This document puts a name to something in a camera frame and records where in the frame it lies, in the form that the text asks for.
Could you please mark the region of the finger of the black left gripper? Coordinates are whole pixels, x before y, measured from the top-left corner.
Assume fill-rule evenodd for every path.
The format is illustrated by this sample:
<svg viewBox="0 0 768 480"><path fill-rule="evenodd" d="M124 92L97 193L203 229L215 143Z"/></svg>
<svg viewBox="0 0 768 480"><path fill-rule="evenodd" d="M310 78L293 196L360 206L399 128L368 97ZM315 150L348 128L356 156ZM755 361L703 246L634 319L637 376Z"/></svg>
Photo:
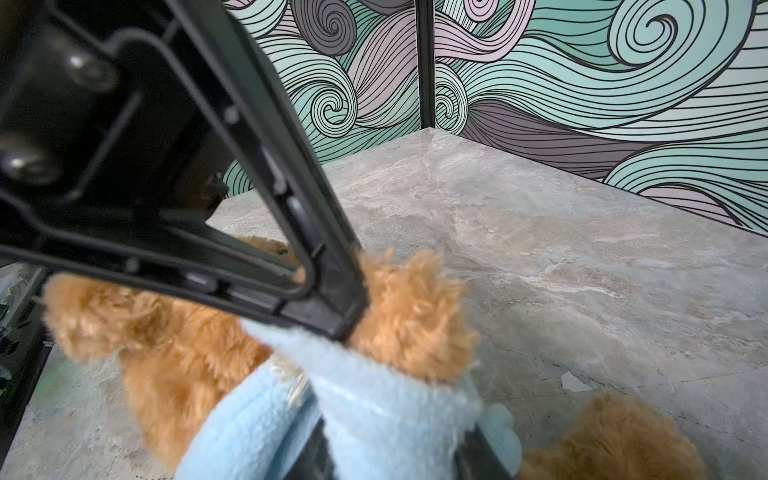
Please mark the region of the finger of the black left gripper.
<svg viewBox="0 0 768 480"><path fill-rule="evenodd" d="M347 339L355 233L219 1L1 5L1 255Z"/></svg>

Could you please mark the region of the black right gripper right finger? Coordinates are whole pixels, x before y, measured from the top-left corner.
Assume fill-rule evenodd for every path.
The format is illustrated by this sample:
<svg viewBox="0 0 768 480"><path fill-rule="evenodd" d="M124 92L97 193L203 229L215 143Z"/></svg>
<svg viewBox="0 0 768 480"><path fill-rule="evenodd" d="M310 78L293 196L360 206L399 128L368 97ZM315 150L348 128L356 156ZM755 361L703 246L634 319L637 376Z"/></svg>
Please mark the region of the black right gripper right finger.
<svg viewBox="0 0 768 480"><path fill-rule="evenodd" d="M503 479L511 480L509 453L513 444L503 431L484 429L478 423L467 434L454 456L453 478L457 480Z"/></svg>

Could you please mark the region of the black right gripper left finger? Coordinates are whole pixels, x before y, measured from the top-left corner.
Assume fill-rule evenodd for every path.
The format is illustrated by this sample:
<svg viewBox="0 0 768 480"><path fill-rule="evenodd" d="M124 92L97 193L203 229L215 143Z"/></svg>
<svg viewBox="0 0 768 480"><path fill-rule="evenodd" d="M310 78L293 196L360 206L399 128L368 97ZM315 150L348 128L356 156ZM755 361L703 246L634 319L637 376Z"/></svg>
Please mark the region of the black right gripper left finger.
<svg viewBox="0 0 768 480"><path fill-rule="evenodd" d="M325 422L319 420L300 455L284 480L333 480L335 466L324 435Z"/></svg>

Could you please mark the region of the light blue bear hoodie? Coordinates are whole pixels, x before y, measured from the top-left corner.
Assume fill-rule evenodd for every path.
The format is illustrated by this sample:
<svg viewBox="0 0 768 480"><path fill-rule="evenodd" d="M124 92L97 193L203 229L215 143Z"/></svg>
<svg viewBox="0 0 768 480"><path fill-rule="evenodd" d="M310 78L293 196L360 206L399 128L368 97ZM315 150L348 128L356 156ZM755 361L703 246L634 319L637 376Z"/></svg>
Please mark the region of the light blue bear hoodie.
<svg viewBox="0 0 768 480"><path fill-rule="evenodd" d="M509 435L508 468L519 472L513 416L484 405L469 378L429 384L301 329L243 326L275 355L215 407L177 478L284 479L319 420L334 479L454 479L454 456L478 423Z"/></svg>

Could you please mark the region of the brown teddy bear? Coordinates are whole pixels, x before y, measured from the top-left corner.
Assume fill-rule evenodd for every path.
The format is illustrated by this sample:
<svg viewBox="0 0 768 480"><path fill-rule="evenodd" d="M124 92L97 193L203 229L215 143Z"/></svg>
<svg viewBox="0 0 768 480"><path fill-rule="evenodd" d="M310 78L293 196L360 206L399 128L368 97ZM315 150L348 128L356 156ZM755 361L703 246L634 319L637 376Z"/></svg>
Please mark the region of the brown teddy bear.
<svg viewBox="0 0 768 480"><path fill-rule="evenodd" d="M450 384L466 373L476 337L463 286L423 251L404 264L364 257L370 304L350 345L420 380ZM215 406L272 358L236 316L194 302L59 273L45 284L45 321L73 360L117 355L127 403L152 454L177 466ZM514 465L521 479L702 479L697 447L639 398L606 392L571 432Z"/></svg>

